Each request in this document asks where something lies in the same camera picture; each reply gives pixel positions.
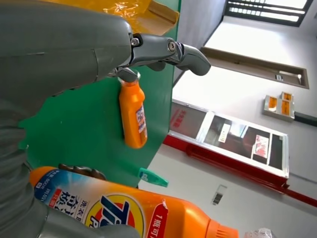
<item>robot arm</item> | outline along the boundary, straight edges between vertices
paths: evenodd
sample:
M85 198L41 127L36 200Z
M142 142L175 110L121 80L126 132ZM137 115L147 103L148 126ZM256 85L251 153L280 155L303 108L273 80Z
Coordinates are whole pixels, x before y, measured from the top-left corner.
M122 18L35 0L0 0L0 237L137 238L128 226L90 229L34 199L18 148L21 120L50 96L103 79L122 68L169 63L206 74L195 48L167 37L133 35Z

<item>bottle label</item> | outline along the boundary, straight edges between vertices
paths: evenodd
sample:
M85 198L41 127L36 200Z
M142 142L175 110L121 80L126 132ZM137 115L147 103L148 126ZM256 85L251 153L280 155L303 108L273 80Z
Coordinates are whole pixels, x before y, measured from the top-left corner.
M144 141L146 141L148 137L143 105L137 110L136 114L139 127L139 134L141 138L141 142L143 143Z
M149 237L149 226L158 226L158 222L154 224L154 221L149 224L151 217L155 216L162 225L159 227L160 232L158 227L153 229L158 234L164 234L168 209L158 213L153 210L153 206L158 204L155 202L151 207L142 206L140 201L125 193L125 187L118 187L103 180L55 169L44 175L35 185L35 197L88 227L125 224L135 228L141 238Z

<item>red baseboard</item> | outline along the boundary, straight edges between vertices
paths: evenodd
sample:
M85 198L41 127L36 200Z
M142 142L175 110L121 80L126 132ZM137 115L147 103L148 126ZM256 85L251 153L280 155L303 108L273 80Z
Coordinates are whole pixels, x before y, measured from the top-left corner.
M207 150L174 136L168 135L163 142L177 150L186 152L191 158L218 167L232 174L251 180L267 188L285 194L299 201L317 207L317 200L288 189L287 179L272 175L269 172L242 163L222 154Z

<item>green panel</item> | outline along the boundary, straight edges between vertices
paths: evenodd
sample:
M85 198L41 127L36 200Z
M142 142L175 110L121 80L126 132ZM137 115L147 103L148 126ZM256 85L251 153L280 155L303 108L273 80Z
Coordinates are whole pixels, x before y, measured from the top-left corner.
M178 9L178 0L161 0ZM176 38L177 29L168 34ZM168 132L174 67L162 72L137 67L146 95L148 141L142 149L125 146L115 78L66 91L46 100L39 113L21 122L28 160L34 168L59 163L96 168L111 181L137 186L140 167L147 168Z

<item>orange bottle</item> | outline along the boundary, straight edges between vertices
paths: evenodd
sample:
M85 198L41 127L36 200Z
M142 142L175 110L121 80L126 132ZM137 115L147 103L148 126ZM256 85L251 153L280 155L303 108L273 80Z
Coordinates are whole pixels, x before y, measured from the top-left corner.
M139 79L140 75L134 82L125 82L119 78L121 92L118 100L125 141L134 149L142 148L148 138L143 108L146 97L140 87Z
M86 226L134 227L141 238L239 238L187 201L53 167L31 171L35 196Z

